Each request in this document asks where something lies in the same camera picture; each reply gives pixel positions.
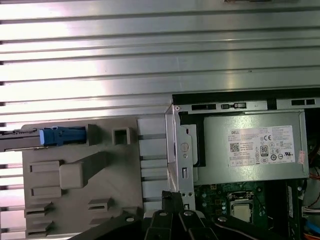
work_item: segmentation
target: metal side panel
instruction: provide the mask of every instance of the metal side panel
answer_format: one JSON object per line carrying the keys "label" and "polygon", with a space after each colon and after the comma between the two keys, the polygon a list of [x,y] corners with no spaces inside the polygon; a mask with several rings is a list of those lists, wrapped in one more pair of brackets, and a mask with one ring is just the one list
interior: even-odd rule
{"label": "metal side panel", "polygon": [[[1,0],[0,130],[138,116],[144,206],[157,209],[171,94],[320,86],[319,16],[318,0]],[[23,239],[21,153],[0,162],[1,239]]]}

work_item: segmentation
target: silver metal surface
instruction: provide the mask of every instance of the silver metal surface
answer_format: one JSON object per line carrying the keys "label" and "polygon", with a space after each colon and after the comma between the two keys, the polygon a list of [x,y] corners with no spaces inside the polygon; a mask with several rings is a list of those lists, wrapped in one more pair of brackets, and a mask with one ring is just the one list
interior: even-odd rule
{"label": "silver metal surface", "polygon": [[[267,101],[240,101],[241,103],[246,103],[246,111],[263,111],[268,110]],[[243,112],[244,109],[238,108],[235,109],[230,107],[229,109],[223,109],[222,105],[229,104],[233,106],[236,102],[209,102],[208,104],[215,104],[216,109],[214,110],[192,110],[192,105],[183,105],[181,106],[181,111],[186,111],[188,114],[208,114],[208,113],[230,113],[230,112]]]}
{"label": "silver metal surface", "polygon": [[191,125],[180,125],[180,110],[179,106],[171,106],[166,114],[166,125],[173,124],[167,129],[167,142],[173,144],[167,149],[168,184],[171,191],[181,193],[186,209],[195,210],[193,136],[187,133]]}
{"label": "silver metal surface", "polygon": [[88,20],[65,20],[63,22],[12,23],[0,26],[0,39],[4,41],[89,37],[94,35],[129,35],[143,33],[183,33],[192,31],[234,31],[318,27],[320,13],[301,11],[299,21],[292,21],[295,12],[251,12],[244,18],[241,13],[201,15],[165,15]]}
{"label": "silver metal surface", "polygon": [[[274,126],[292,126],[295,163],[228,167],[229,130]],[[204,129],[206,167],[198,168],[195,185],[296,179],[309,175],[308,161],[298,163],[299,152],[307,152],[303,111],[207,117],[204,119]]]}
{"label": "silver metal surface", "polygon": [[[318,0],[2,0],[0,123],[7,124],[0,130],[138,115],[140,139],[152,142],[165,134],[172,93],[319,87],[319,6]],[[166,154],[144,151],[143,174],[162,175],[156,168],[167,166]],[[21,163],[21,153],[5,152],[0,160]],[[168,168],[177,168],[174,159]],[[23,194],[19,200],[9,193],[23,187],[16,174],[0,176],[0,185],[19,206]],[[177,189],[177,176],[168,181]],[[145,209],[160,209],[164,181],[143,185]],[[9,227],[1,239],[23,239],[23,230]]]}
{"label": "silver metal surface", "polygon": [[192,216],[194,213],[192,211],[185,211],[183,214],[186,216]]}
{"label": "silver metal surface", "polygon": [[314,100],[315,104],[308,105],[306,102],[304,102],[305,105],[292,105],[292,100],[301,100],[301,98],[293,98],[293,99],[277,99],[276,100],[276,107],[278,110],[287,110],[287,109],[308,109],[308,108],[320,108],[320,97],[314,97],[314,98],[306,98],[302,100]]}
{"label": "silver metal surface", "polygon": [[228,219],[225,217],[225,216],[219,216],[218,217],[218,220],[220,221],[220,222],[226,222]]}
{"label": "silver metal surface", "polygon": [[237,50],[232,54],[231,52],[214,51],[175,53],[173,55],[141,55],[139,57],[117,56],[107,59],[70,61],[68,64],[64,61],[28,62],[1,66],[1,73],[5,82],[11,82],[88,76],[308,67],[319,61],[320,50],[317,48],[288,48],[281,51],[278,49],[269,49],[268,51],[258,49]]}
{"label": "silver metal surface", "polygon": [[[295,4],[230,4],[230,10],[269,10],[269,9],[300,9],[320,7],[316,0],[299,1]],[[114,16],[154,13],[183,13],[204,11],[227,11],[223,1],[203,0],[199,4],[196,0],[185,0],[181,4],[178,0],[151,0],[146,4],[140,0],[118,0],[106,2],[104,0],[41,2],[27,4],[5,5],[0,10],[0,20],[42,19],[42,18],[72,18],[83,16]]]}

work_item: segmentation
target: orange wire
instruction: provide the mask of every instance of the orange wire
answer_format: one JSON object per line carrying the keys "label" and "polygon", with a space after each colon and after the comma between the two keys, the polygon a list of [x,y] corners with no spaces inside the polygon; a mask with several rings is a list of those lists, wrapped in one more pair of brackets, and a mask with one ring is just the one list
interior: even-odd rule
{"label": "orange wire", "polygon": [[307,233],[304,233],[303,235],[304,235],[304,237],[305,237],[306,239],[308,239],[308,240],[320,240],[320,237],[312,236],[312,235],[307,234]]}

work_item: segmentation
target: blue drive release tab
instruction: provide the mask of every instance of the blue drive release tab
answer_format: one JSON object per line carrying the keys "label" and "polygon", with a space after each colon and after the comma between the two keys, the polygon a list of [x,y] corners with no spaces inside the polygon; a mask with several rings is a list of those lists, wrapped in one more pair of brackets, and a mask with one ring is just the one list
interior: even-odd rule
{"label": "blue drive release tab", "polygon": [[85,144],[87,142],[86,127],[53,126],[39,129],[42,146],[62,146],[66,144]]}

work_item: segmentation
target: warning label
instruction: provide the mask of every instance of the warning label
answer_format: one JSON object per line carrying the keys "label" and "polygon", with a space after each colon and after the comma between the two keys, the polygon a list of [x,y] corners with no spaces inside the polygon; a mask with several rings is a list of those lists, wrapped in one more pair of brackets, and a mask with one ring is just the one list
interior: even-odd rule
{"label": "warning label", "polygon": [[292,126],[232,129],[228,144],[229,167],[295,162]]}

